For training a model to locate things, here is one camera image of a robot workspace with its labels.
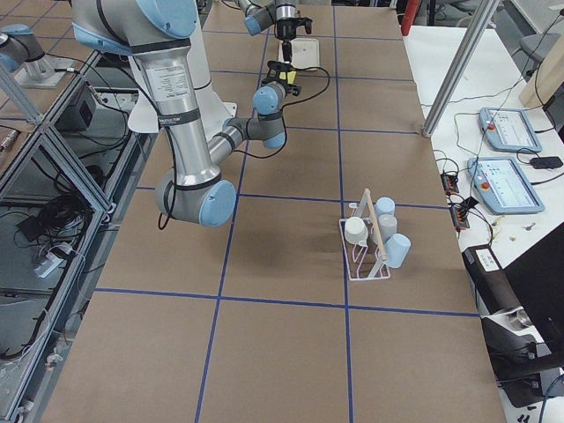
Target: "sticker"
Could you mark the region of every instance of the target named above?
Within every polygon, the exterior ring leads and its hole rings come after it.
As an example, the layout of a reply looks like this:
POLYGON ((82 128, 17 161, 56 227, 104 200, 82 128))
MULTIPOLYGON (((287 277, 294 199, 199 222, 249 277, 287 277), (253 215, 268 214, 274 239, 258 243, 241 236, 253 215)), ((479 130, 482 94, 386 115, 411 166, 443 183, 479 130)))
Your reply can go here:
POLYGON ((478 260, 482 263, 485 271, 498 271, 500 269, 489 249, 477 249, 476 256, 478 256, 478 260))
POLYGON ((156 101, 176 100, 190 96, 188 72, 183 64, 147 70, 156 101))

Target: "light blue cup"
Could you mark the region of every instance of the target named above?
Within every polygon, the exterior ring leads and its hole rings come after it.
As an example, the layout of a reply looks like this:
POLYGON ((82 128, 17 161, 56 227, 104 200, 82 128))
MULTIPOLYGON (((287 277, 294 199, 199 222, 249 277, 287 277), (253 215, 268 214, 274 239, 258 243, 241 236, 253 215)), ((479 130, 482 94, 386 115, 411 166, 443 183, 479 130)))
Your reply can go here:
POLYGON ((385 263, 392 269, 397 269, 404 262, 412 242, 405 235, 393 234, 385 245, 388 253, 388 260, 385 263))
POLYGON ((394 212, 396 211, 396 203, 394 203, 394 200, 389 197, 378 198, 378 201, 376 201, 376 204, 374 204, 374 206, 376 216, 378 217, 382 216, 383 214, 389 214, 390 216, 393 216, 394 212))

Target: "wooden dowel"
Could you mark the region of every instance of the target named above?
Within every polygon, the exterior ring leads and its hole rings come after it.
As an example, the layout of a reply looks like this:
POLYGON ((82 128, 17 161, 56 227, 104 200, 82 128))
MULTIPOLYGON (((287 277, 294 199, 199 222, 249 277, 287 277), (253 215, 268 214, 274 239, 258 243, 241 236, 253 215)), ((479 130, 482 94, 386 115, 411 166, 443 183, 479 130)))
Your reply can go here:
POLYGON ((376 217, 376 213, 374 211, 374 204, 372 203, 372 197, 370 196, 370 189, 364 189, 364 197, 367 199, 368 213, 370 213, 370 220, 372 220, 372 230, 376 231, 376 243, 378 244, 378 248, 380 249, 382 260, 385 262, 386 260, 388 260, 388 254, 386 253, 386 247, 384 246, 384 243, 382 241, 382 234, 380 233, 378 218, 376 217))

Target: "metal pole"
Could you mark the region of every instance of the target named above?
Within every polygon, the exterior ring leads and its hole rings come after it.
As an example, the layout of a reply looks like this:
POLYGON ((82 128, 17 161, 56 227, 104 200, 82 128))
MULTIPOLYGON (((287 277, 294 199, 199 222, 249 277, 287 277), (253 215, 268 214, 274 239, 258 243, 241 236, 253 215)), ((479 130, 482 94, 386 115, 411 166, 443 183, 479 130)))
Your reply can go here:
POLYGON ((458 85, 458 81, 462 77, 474 50, 478 46, 479 40, 482 38, 482 34, 484 33, 487 24, 494 15, 498 2, 499 0, 482 0, 476 10, 476 13, 474 13, 470 26, 466 30, 466 33, 460 42, 455 58, 450 64, 447 76, 444 81, 442 81, 441 88, 434 99, 433 106, 431 107, 431 110, 429 110, 429 115, 423 125, 424 137, 431 137, 431 135, 433 135, 433 132, 444 113, 444 109, 447 107, 447 104, 452 97, 452 93, 458 85))
POLYGON ((0 64, 0 88, 2 88, 8 97, 16 103, 21 113, 31 123, 39 124, 43 119, 43 115, 37 107, 29 100, 26 93, 19 87, 18 82, 13 76, 0 64))

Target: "black device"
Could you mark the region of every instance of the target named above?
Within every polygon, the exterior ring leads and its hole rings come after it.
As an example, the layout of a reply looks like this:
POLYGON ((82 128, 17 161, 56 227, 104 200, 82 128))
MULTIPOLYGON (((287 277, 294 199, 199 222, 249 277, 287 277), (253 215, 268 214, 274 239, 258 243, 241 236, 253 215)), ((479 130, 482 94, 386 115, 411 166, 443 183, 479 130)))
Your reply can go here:
POLYGON ((505 273, 553 353, 564 351, 564 223, 508 265, 505 273))
POLYGON ((96 111, 96 100, 84 83, 70 99, 69 106, 63 111, 56 122, 58 130, 87 130, 96 111))
POLYGON ((535 169, 558 169, 562 167, 562 160, 557 156, 533 157, 529 163, 535 169))
MULTIPOLYGON (((532 335, 519 336, 492 320, 482 319, 482 330, 498 383, 514 407, 537 403, 560 375, 564 353, 552 354, 532 335)), ((551 397, 564 396, 564 385, 555 386, 551 397)))
POLYGON ((521 306, 505 271, 487 244, 467 248, 462 258, 490 314, 521 306))

